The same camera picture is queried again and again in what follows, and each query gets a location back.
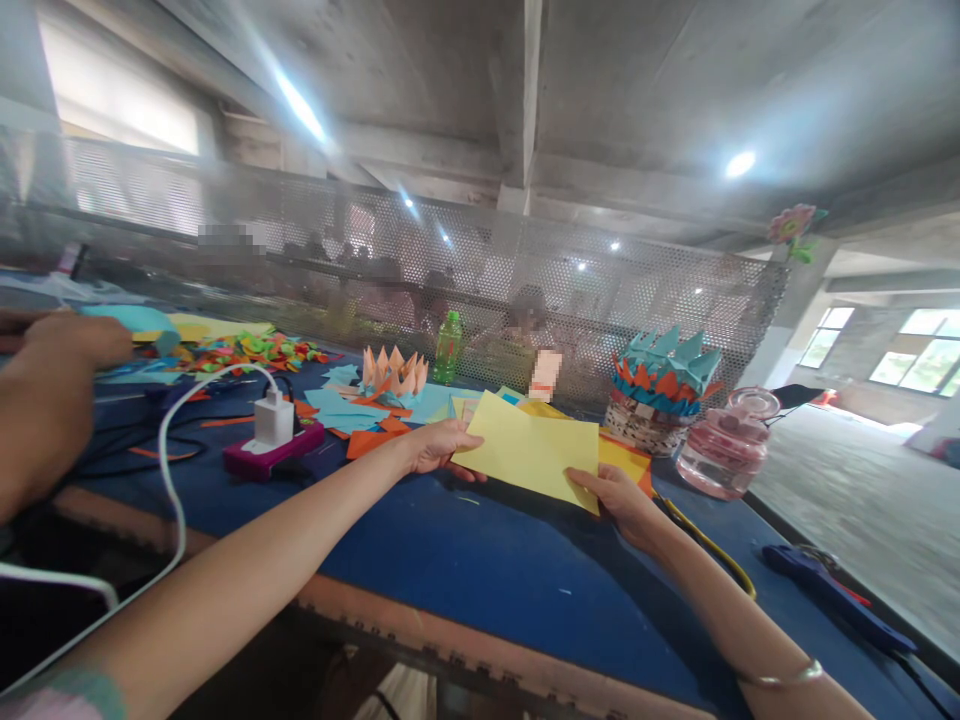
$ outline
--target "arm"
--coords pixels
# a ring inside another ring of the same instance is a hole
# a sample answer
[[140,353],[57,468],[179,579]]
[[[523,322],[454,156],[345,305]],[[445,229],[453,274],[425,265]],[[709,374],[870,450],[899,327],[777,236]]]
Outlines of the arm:
[[0,525],[44,497],[80,456],[93,432],[93,376],[133,349],[112,318],[57,312],[33,320],[22,336],[0,338],[0,348],[19,349],[0,371]]
[[[478,447],[448,420],[338,470],[218,542],[123,610],[57,667],[109,676],[130,718],[165,718],[307,583],[344,533],[401,477]],[[465,480],[485,480],[451,465]]]
[[[600,477],[572,468],[567,474],[597,495],[627,542],[670,575],[732,668],[750,677],[787,680],[807,667],[807,654],[622,470],[601,465]],[[829,675],[782,689],[739,683],[758,720],[871,717]]]

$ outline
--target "forearm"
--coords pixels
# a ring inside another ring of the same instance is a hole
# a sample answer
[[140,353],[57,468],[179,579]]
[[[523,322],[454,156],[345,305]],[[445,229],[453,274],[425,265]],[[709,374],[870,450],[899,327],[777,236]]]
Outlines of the forearm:
[[45,496],[93,432],[92,364],[27,345],[0,371],[0,524]]
[[166,717],[300,591],[346,531],[408,471],[403,438],[202,553],[65,661],[98,668],[131,718]]
[[[809,664],[807,654],[771,620],[727,573],[682,532],[658,535],[653,557],[700,618],[726,661],[751,677],[796,677]],[[790,719],[869,718],[832,678],[787,689],[740,682],[754,717]]]

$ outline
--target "hand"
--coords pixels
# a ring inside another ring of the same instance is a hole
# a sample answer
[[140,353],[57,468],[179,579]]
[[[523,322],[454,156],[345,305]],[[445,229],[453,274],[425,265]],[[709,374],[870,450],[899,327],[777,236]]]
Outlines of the hand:
[[116,318],[54,312],[31,325],[24,337],[28,346],[47,345],[50,352],[79,357],[96,370],[133,359],[133,335]]
[[463,420],[451,418],[425,425],[419,430],[404,435],[402,440],[411,449],[410,472],[425,473],[445,467],[461,480],[487,481],[487,476],[483,473],[467,470],[450,462],[450,457],[457,450],[473,450],[483,445],[482,437],[467,435],[467,423]]
[[32,312],[0,308],[0,355],[12,355],[24,345],[24,333],[38,320],[47,317],[52,310]]
[[653,501],[616,465],[600,464],[600,475],[567,468],[567,477],[582,485],[600,500],[613,517],[623,539],[637,550],[654,554],[658,540],[678,528],[660,512]]

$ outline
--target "concrete floor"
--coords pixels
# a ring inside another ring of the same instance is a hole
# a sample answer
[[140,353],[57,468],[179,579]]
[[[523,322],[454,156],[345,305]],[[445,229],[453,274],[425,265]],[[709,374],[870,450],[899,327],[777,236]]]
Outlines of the concrete floor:
[[812,406],[772,429],[751,489],[960,659],[960,470]]

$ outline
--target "white cable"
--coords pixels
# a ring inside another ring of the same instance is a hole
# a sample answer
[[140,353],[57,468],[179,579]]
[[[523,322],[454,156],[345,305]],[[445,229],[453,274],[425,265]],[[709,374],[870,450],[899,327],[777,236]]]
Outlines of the white cable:
[[9,563],[0,563],[0,577],[10,578],[11,580],[27,580],[29,582],[45,582],[53,585],[75,585],[76,587],[86,588],[87,590],[96,590],[103,595],[103,601],[107,604],[107,610],[113,610],[117,607],[117,591],[113,585],[106,580],[91,577],[89,575],[74,575],[73,573],[60,573],[53,570],[36,570],[26,568],[21,565],[11,565]]
[[161,570],[157,574],[155,578],[153,578],[153,580],[148,582],[146,585],[140,588],[133,595],[131,595],[122,603],[117,605],[113,610],[111,610],[106,615],[104,615],[99,620],[97,620],[95,623],[93,623],[93,625],[91,625],[82,633],[77,635],[73,640],[71,640],[62,648],[54,652],[46,660],[44,660],[39,665],[37,665],[33,670],[31,670],[22,678],[20,678],[15,683],[13,683],[10,687],[8,687],[6,690],[0,693],[0,697],[3,697],[7,693],[20,687],[24,683],[27,683],[33,680],[37,675],[39,675],[48,667],[53,665],[53,663],[55,663],[57,660],[62,658],[64,655],[70,652],[73,648],[79,645],[83,640],[85,640],[88,636],[90,636],[95,630],[100,628],[104,623],[107,622],[107,620],[112,618],[118,612],[123,610],[123,608],[125,608],[127,605],[129,605],[138,597],[143,595],[147,590],[149,590],[158,582],[163,580],[163,578],[165,578],[167,575],[173,572],[174,568],[176,568],[177,565],[180,564],[180,561],[183,559],[184,553],[186,553],[187,551],[187,519],[183,514],[183,505],[180,504],[180,497],[177,495],[176,488],[173,487],[173,478],[170,477],[170,465],[167,461],[167,428],[170,427],[170,421],[173,419],[173,416],[176,415],[177,410],[179,410],[183,406],[183,404],[187,402],[190,398],[192,398],[198,392],[203,390],[203,388],[205,388],[207,385],[212,383],[214,380],[217,380],[223,377],[229,372],[233,372],[234,370],[243,369],[243,368],[251,368],[253,370],[257,370],[258,372],[263,373],[264,375],[266,375],[267,380],[270,382],[270,385],[273,388],[273,390],[275,392],[280,391],[280,388],[277,387],[277,381],[273,379],[273,375],[268,373],[259,365],[252,365],[248,363],[244,363],[241,365],[229,365],[223,368],[222,370],[218,370],[203,382],[200,382],[194,385],[193,388],[191,388],[190,392],[186,393],[183,397],[177,400],[176,403],[174,403],[173,407],[171,407],[167,411],[167,414],[164,415],[163,422],[160,423],[160,432],[157,436],[157,446],[158,446],[157,452],[160,455],[160,474],[163,477],[163,484],[166,487],[167,495],[170,497],[170,504],[173,505],[173,514],[177,520],[177,552],[173,556],[173,559],[167,564],[167,566],[163,570]]

